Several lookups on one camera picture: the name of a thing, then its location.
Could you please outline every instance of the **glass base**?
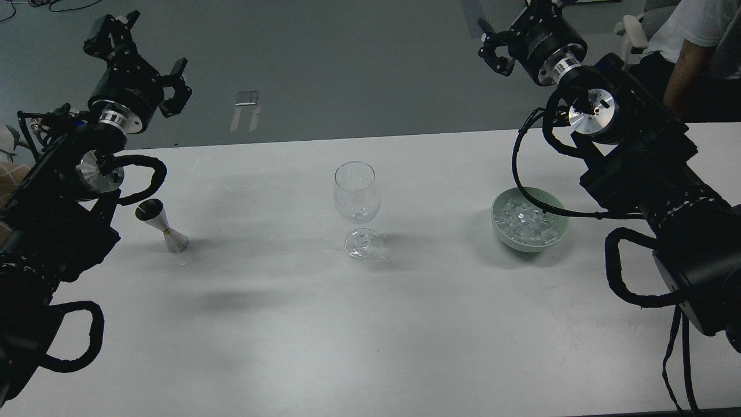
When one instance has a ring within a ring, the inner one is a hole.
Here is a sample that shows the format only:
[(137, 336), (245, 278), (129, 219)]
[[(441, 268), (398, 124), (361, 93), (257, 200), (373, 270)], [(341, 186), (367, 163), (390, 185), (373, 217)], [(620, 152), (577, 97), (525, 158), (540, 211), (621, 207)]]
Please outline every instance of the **glass base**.
[(345, 239), (345, 252), (356, 259), (373, 259), (383, 248), (383, 240), (370, 229), (355, 229)]

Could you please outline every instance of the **gray floor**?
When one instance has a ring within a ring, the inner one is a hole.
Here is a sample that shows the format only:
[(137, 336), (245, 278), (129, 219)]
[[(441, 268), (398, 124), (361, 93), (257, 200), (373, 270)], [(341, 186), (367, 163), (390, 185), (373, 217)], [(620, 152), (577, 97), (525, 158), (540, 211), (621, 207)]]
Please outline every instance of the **gray floor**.
[[(73, 7), (90, 0), (64, 0)], [(85, 10), (51, 13), (18, 4), (0, 24), (0, 121), (15, 112), (84, 108), (104, 63), (82, 42), (106, 13), (138, 9), (139, 52), (162, 72), (190, 61), (194, 94), (181, 116), (157, 115), (129, 148), (218, 145), (518, 128), (544, 105), (521, 68), (505, 78), (479, 59), (483, 14), (497, 30), (519, 15), (519, 0), (104, 0)], [(586, 63), (618, 51), (612, 27), (642, 0), (577, 4), (567, 20), (590, 50)], [(0, 3), (0, 16), (11, 11)], [(237, 91), (259, 91), (230, 132)]]

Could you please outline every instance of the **wine glass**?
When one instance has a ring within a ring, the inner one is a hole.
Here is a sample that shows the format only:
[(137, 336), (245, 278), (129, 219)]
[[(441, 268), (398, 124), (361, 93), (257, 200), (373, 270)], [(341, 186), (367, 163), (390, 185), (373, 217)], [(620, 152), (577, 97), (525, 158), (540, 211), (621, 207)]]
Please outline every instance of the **wine glass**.
[[(381, 206), (376, 172), (365, 162), (350, 161), (334, 173), (334, 206), (355, 224), (370, 221)], [(345, 251), (351, 257), (371, 259), (383, 247), (382, 238), (371, 229), (355, 229), (345, 239)]]

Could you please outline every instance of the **bowl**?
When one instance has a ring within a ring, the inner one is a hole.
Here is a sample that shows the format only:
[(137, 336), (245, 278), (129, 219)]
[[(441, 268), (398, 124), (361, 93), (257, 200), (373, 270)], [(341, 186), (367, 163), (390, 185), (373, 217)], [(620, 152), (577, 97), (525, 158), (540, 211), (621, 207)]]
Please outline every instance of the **bowl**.
[[(538, 200), (563, 209), (563, 204), (553, 195), (538, 188), (525, 187), (525, 189)], [(526, 203), (533, 210), (513, 211), (513, 203), (514, 206)], [(510, 220), (516, 218), (516, 214), (523, 213), (525, 220), (520, 220), (521, 223), (518, 223), (522, 227), (519, 231), (523, 233), (516, 236), (518, 233), (515, 230), (517, 226), (512, 227), (513, 223)], [(491, 224), (494, 226), (496, 236), (505, 245), (520, 252), (533, 253), (545, 251), (563, 239), (568, 230), (568, 217), (553, 213), (545, 213), (544, 215), (539, 208), (533, 206), (522, 195), (519, 189), (510, 188), (497, 196), (491, 204)], [(529, 234), (530, 232), (532, 234), (529, 235), (529, 238), (522, 237), (522, 234)]]

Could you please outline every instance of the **black cable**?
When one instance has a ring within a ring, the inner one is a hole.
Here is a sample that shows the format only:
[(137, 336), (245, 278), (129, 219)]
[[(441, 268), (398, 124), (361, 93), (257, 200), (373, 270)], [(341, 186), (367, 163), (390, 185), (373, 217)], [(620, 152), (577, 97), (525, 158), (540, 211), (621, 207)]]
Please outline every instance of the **black cable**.
[(697, 417), (700, 415), (700, 409), (697, 406), (697, 400), (694, 397), (692, 388), (692, 369), (690, 366), (690, 320), (687, 315), (682, 315), (682, 364), (685, 371), (685, 391), (687, 392), (687, 402), (690, 404), (692, 413)]
[(9, 343), (0, 334), (0, 407), (5, 403), (8, 391), (10, 391), (11, 360), (5, 348)]
[(567, 146), (561, 143), (554, 135), (554, 119), (556, 112), (558, 111), (558, 103), (563, 98), (563, 93), (560, 88), (557, 88), (545, 104), (545, 115), (543, 119), (543, 126), (541, 130), (543, 132), (543, 139), (558, 152), (569, 157), (584, 159), (582, 152), (573, 146)]
[(605, 238), (605, 273), (610, 289), (618, 298), (626, 303), (649, 309), (674, 306), (685, 300), (684, 294), (680, 291), (669, 292), (664, 295), (638, 295), (631, 292), (622, 279), (620, 249), (618, 247), (621, 240), (627, 240), (648, 249), (657, 248), (657, 240), (653, 237), (625, 227), (619, 227), (607, 235)]
[(10, 20), (10, 18), (12, 18), (13, 16), (15, 16), (15, 15), (16, 15), (16, 13), (18, 12), (18, 11), (16, 10), (16, 4), (15, 4), (15, 3), (13, 3), (13, 2), (11, 1), (11, 2), (10, 2), (10, 6), (11, 6), (11, 7), (13, 8), (13, 13), (11, 13), (11, 14), (10, 14), (10, 16), (8, 16), (8, 17), (6, 17), (6, 18), (3, 18), (2, 20), (0, 20), (0, 23), (2, 23), (2, 22), (5, 22), (6, 20)]
[(542, 209), (544, 213), (553, 213), (559, 216), (564, 217), (590, 217), (594, 219), (616, 219), (616, 220), (627, 220), (627, 219), (643, 219), (643, 216), (641, 214), (615, 214), (611, 213), (609, 211), (595, 211), (592, 213), (585, 213), (581, 211), (571, 211), (566, 210), (565, 208), (560, 208), (556, 206), (552, 206), (550, 204), (547, 204), (543, 201), (538, 200), (535, 198), (532, 194), (530, 194), (525, 187), (522, 185), (522, 182), (519, 179), (519, 172), (517, 171), (517, 154), (519, 153), (520, 146), (522, 144), (522, 139), (527, 134), (528, 130), (530, 130), (530, 127), (532, 127), (535, 122), (538, 121), (541, 117), (544, 117), (547, 114), (547, 111), (544, 111), (541, 108), (537, 108), (533, 111), (533, 113), (530, 114), (530, 116), (525, 120), (525, 124), (522, 125), (522, 127), (518, 130), (517, 139), (515, 139), (514, 142), (514, 149), (512, 150), (512, 177), (514, 178), (514, 182), (517, 185), (517, 188), (522, 193), (522, 195), (531, 203), (533, 203), (538, 208)]
[(25, 119), (44, 119), (49, 117), (49, 113), (26, 113), (22, 111), (21, 114)]
[(152, 173), (150, 185), (144, 191), (121, 197), (119, 199), (119, 204), (121, 206), (128, 206), (152, 197), (154, 193), (159, 190), (159, 187), (165, 183), (165, 176), (167, 176), (167, 166), (164, 162), (155, 157), (146, 157), (144, 155), (126, 155), (123, 157), (116, 157), (108, 164), (101, 167), (101, 173), (107, 174), (116, 168), (122, 168), (128, 165), (152, 168), (154, 172)]
[(48, 148), (48, 147), (49, 147), (49, 144), (51, 143), (51, 139), (52, 139), (52, 138), (53, 138), (53, 135), (52, 135), (52, 134), (47, 134), (47, 135), (46, 135), (46, 136), (44, 137), (44, 149), (46, 149), (46, 148)]
[(28, 148), (31, 150), (31, 154), (33, 154), (33, 160), (38, 162), (39, 157), (40, 157), (39, 151), (36, 150), (36, 144), (33, 143), (33, 139), (31, 139), (31, 134), (28, 133), (28, 126), (26, 126), (25, 114), (22, 111), (19, 111), (17, 114), (18, 114), (18, 125), (21, 128), (23, 137), (26, 139), (26, 142), (28, 143)]
[(53, 10), (53, 9), (52, 9), (51, 7), (52, 7), (53, 5), (55, 5), (55, 4), (57, 4), (57, 3), (59, 3), (60, 1), (62, 1), (62, 0), (52, 0), (52, 1), (51, 1), (51, 3), (49, 3), (49, 11), (52, 11), (52, 12), (54, 12), (54, 13), (61, 13), (61, 12), (71, 12), (71, 11), (73, 11), (73, 10), (82, 10), (82, 9), (87, 9), (88, 7), (90, 7), (90, 6), (94, 6), (94, 5), (96, 5), (96, 4), (98, 4), (98, 3), (100, 3), (100, 2), (101, 2), (101, 1), (103, 1), (103, 0), (95, 0), (95, 1), (93, 2), (93, 3), (90, 3), (90, 4), (88, 4), (87, 6), (82, 6), (82, 7), (73, 7), (73, 8), (71, 8), (71, 9), (61, 9), (61, 10)]
[(664, 361), (661, 365), (661, 376), (664, 378), (664, 385), (666, 385), (666, 390), (669, 391), (669, 397), (674, 402), (674, 406), (677, 407), (677, 411), (679, 414), (683, 414), (684, 410), (679, 406), (679, 402), (677, 402), (677, 396), (674, 395), (674, 391), (671, 389), (671, 385), (669, 384), (669, 374), (666, 372), (666, 364), (669, 362), (669, 358), (671, 357), (672, 351), (674, 351), (674, 341), (677, 339), (677, 333), (679, 332), (679, 321), (682, 318), (682, 309), (680, 309), (679, 306), (676, 306), (674, 308), (674, 318), (671, 320), (671, 330), (669, 330), (669, 344), (666, 346), (666, 354), (664, 355)]
[(93, 318), (93, 322), (90, 324), (90, 331), (88, 332), (90, 343), (88, 344), (87, 350), (79, 358), (71, 361), (54, 358), (48, 353), (45, 353), (39, 359), (39, 366), (54, 372), (68, 373), (79, 371), (87, 365), (92, 364), (103, 346), (103, 328), (105, 325), (105, 319), (103, 317), (103, 310), (101, 310), (100, 306), (92, 301), (74, 301), (72, 303), (48, 306), (48, 308), (63, 312), (65, 315), (69, 312), (78, 312), (82, 310), (90, 312), (90, 315)]
[(39, 143), (41, 144), (41, 150), (43, 151), (47, 146), (46, 143), (44, 143), (44, 138), (41, 137), (41, 132), (33, 132), (33, 136), (35, 136), (36, 140), (39, 141)]

